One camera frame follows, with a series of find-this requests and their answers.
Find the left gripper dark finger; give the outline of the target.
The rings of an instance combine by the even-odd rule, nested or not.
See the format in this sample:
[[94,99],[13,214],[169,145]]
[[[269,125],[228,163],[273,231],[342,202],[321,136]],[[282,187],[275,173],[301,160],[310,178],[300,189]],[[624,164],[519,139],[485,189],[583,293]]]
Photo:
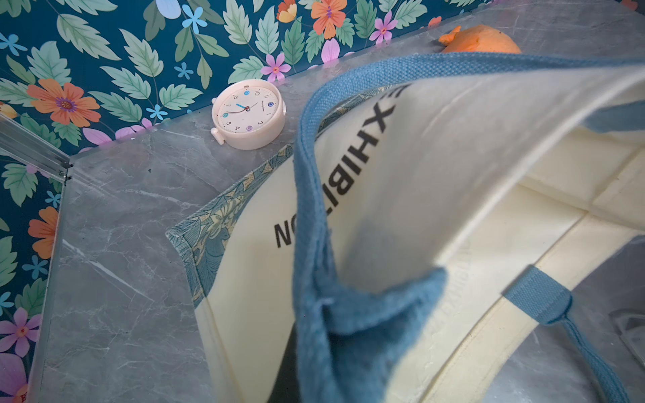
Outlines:
[[268,403],[299,403],[297,330],[293,326]]

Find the cream canvas tote bag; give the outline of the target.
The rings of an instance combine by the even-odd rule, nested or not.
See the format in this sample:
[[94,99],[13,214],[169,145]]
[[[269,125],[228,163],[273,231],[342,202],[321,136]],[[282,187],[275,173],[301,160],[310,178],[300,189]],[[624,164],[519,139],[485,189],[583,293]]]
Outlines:
[[294,143],[168,231],[216,402],[475,402],[537,325],[601,398],[572,291],[644,232],[644,63],[410,55],[304,107]]

